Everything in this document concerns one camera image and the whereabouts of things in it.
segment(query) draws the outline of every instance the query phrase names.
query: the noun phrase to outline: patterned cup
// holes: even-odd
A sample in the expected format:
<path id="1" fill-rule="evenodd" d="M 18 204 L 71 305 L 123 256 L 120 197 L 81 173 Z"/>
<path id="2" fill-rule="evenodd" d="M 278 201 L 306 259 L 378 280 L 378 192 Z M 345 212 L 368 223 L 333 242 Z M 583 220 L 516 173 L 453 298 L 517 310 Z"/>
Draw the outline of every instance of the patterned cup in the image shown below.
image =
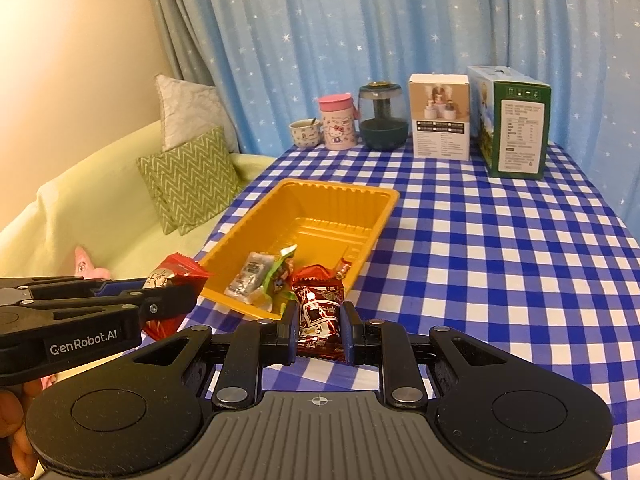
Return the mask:
<path id="1" fill-rule="evenodd" d="M 322 139 L 322 123 L 313 119 L 302 119 L 289 125 L 293 142 L 299 148 L 314 148 Z"/>

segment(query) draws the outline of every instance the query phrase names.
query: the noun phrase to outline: pillow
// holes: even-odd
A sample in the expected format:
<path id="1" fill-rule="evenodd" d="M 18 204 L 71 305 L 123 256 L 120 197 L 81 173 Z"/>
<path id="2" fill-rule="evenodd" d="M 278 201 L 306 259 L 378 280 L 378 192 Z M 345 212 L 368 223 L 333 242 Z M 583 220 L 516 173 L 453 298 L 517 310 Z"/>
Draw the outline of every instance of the pillow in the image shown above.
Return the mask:
<path id="1" fill-rule="evenodd" d="M 160 99 L 160 129 L 164 152 L 195 139 L 216 126 L 224 128 L 229 152 L 238 151 L 236 128 L 222 106 L 215 87 L 160 74 L 156 76 L 156 89 Z"/>
<path id="2" fill-rule="evenodd" d="M 164 234 L 176 228 L 187 234 L 225 210 L 242 189 L 222 127 L 137 163 Z"/>

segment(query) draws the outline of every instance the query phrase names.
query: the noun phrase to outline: blue and white checkered tablecloth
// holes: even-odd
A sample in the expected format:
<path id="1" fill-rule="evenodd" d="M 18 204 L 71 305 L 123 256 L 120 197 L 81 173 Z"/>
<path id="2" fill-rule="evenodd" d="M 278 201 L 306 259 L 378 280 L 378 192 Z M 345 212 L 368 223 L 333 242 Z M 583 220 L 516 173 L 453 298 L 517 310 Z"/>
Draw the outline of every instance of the blue and white checkered tablecloth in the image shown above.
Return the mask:
<path id="1" fill-rule="evenodd" d="M 470 162 L 361 147 L 291 149 L 232 203 L 200 259 L 280 179 L 334 180 L 401 193 L 348 300 L 362 319 L 462 330 L 586 384 L 610 406 L 599 471 L 640 479 L 640 250 L 576 164 L 550 146 L 544 180 L 492 179 Z M 231 332 L 242 317 L 200 298 L 185 325 Z M 298 358 L 264 388 L 376 389 L 378 374 Z"/>

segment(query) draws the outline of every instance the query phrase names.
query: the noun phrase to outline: metal screw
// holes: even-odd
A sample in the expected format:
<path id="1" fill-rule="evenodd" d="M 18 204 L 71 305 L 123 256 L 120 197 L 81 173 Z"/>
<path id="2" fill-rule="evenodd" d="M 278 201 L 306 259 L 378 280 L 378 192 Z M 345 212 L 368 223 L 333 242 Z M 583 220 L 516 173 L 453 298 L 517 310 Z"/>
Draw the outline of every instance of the metal screw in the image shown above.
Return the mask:
<path id="1" fill-rule="evenodd" d="M 403 386 L 393 390 L 391 396 L 398 402 L 418 402 L 422 398 L 422 392 L 412 386 Z"/>
<path id="2" fill-rule="evenodd" d="M 238 388 L 237 386 L 228 386 L 226 388 L 222 388 L 216 396 L 222 402 L 226 402 L 227 404 L 234 404 L 236 402 L 241 402 L 248 397 L 248 393 L 244 388 Z"/>

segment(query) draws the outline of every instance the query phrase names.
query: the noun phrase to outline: green chevron pillow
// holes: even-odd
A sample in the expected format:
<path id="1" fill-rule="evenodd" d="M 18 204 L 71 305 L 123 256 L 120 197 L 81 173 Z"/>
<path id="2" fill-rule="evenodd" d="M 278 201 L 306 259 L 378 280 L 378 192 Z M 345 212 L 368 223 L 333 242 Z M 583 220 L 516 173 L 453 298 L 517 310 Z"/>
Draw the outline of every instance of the green chevron pillow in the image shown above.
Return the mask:
<path id="1" fill-rule="evenodd" d="M 164 234 L 176 228 L 187 234 L 225 210 L 242 189 L 222 127 L 137 162 Z"/>

